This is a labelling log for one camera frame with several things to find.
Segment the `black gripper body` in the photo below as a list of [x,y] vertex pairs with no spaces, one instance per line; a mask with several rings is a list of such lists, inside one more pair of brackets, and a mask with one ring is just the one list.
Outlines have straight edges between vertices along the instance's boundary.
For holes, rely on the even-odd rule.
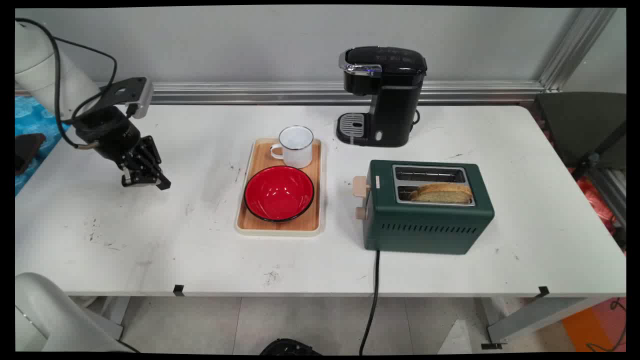
[[74,121],[75,133],[94,150],[114,163],[137,161],[135,149],[141,141],[140,130],[114,105],[80,116]]

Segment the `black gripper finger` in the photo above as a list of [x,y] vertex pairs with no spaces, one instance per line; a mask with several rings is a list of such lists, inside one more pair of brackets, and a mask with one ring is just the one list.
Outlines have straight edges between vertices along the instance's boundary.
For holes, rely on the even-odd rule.
[[166,191],[171,187],[171,181],[163,174],[160,167],[162,159],[152,136],[141,138],[139,162],[146,183],[155,185],[160,191]]
[[151,171],[148,165],[144,164],[141,157],[134,155],[122,155],[119,160],[119,168],[122,171],[121,186],[144,187],[151,185]]

